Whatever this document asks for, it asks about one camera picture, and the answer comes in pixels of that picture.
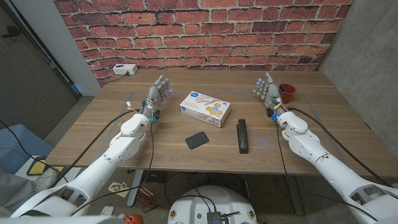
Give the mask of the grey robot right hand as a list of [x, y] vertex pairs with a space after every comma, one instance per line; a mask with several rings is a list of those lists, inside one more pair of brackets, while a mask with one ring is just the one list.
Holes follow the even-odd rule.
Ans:
[[276, 120], [281, 114], [287, 112], [279, 88], [269, 72], [266, 72], [265, 78], [259, 78], [256, 85], [257, 89], [253, 90], [253, 93], [264, 102], [268, 117]]

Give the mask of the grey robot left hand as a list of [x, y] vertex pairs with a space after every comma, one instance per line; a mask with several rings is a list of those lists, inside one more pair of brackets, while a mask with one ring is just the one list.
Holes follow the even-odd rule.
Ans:
[[141, 114], [151, 118], [156, 111], [161, 109], [163, 102], [171, 92], [169, 79], [164, 79], [161, 75], [149, 88]]

